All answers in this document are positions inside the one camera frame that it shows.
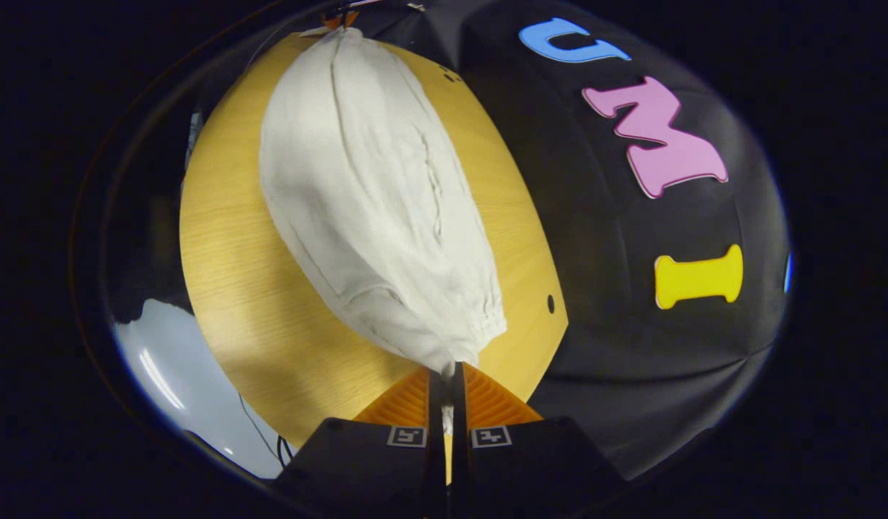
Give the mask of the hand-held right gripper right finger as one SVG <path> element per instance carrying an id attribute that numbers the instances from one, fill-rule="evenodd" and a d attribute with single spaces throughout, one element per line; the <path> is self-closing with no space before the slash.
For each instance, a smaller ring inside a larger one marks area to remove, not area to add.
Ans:
<path id="1" fill-rule="evenodd" d="M 465 363 L 451 388 L 454 517 L 585 517 L 625 489 L 572 418 L 541 417 Z"/>

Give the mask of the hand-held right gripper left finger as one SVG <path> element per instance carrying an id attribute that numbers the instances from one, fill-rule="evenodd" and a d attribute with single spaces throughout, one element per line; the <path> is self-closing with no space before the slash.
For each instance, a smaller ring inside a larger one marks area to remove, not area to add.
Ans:
<path id="1" fill-rule="evenodd" d="M 440 375 L 420 367 L 352 420 L 319 424 L 274 489 L 309 517 L 444 517 Z"/>

